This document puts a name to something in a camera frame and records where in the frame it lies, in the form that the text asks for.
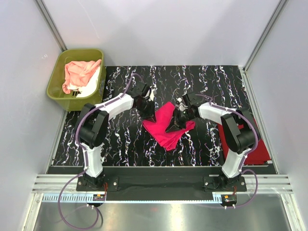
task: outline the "white panel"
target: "white panel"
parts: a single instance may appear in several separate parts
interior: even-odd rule
[[[308,2],[289,1],[248,71],[281,173],[308,227]]]
[[[0,1],[1,230],[21,230],[62,109],[46,96],[60,49],[33,0]]]
[[[44,0],[68,48],[106,65],[244,65],[279,0]]]

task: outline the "salmon pink cloth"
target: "salmon pink cloth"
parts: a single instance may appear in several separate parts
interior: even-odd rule
[[[181,136],[195,126],[195,122],[188,121],[186,122],[186,129],[165,133],[171,121],[174,108],[175,106],[171,102],[167,102],[155,113],[156,123],[148,120],[142,122],[145,129],[157,140],[159,145],[164,147],[167,151],[175,149]]]
[[[101,65],[98,61],[71,61],[65,65],[65,82],[62,89],[65,94],[70,94],[71,90],[85,87],[90,81],[96,69]]]

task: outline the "olive green bin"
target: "olive green bin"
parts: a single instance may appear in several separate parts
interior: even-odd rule
[[[92,95],[76,98],[76,92],[65,94],[62,85],[65,81],[64,66],[70,61],[97,61],[101,59],[98,85]],[[103,89],[106,80],[106,68],[103,64],[104,55],[99,49],[71,49],[64,51],[58,57],[47,87],[47,95],[55,100],[66,111],[81,111],[86,103],[97,104],[103,100]]]

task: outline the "floor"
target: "floor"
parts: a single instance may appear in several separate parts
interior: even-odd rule
[[[131,73],[157,89],[156,110],[167,102],[194,91],[215,96],[227,107],[248,107],[237,66],[111,66],[107,67],[103,100],[123,92]],[[75,144],[74,125],[79,112],[67,114],[53,166],[82,166],[82,150]],[[196,119],[194,130],[186,132],[175,150],[166,151],[142,127],[136,109],[125,111],[109,122],[102,146],[104,166],[217,166],[222,149],[217,125]]]
[[[238,204],[249,199],[238,195]],[[83,204],[62,203],[66,219],[77,227],[93,224],[95,212]],[[205,205],[188,204],[104,204],[99,207],[103,216],[93,230],[105,231],[291,231],[279,195],[258,194],[254,201],[238,209],[211,209]],[[74,230],[60,221],[56,203],[42,203],[35,231]]]

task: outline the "black and white patterned surface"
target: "black and white patterned surface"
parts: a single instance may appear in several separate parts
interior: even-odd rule
[[[237,66],[112,66],[107,67],[104,101],[119,93],[131,73],[157,89],[155,107],[194,91],[215,96],[214,102],[227,107],[250,107]],[[67,114],[54,166],[82,166],[83,154],[75,144],[75,122],[79,112]],[[196,119],[194,130],[186,132],[175,150],[166,151],[144,129],[136,109],[109,121],[102,145],[104,166],[212,166],[219,165],[222,148],[217,125]]]

